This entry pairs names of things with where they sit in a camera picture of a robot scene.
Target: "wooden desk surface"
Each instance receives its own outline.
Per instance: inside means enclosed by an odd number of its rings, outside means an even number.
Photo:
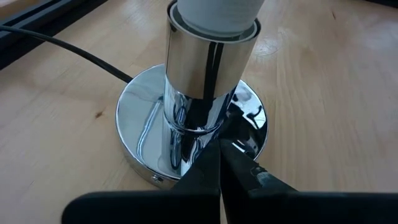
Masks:
[[[134,76],[162,63],[167,1],[108,1],[56,37]],[[268,0],[243,79],[264,101],[262,166],[299,190],[398,191],[398,10]],[[0,223],[57,223],[73,198],[154,189],[123,157],[125,83],[42,44],[0,71]]]

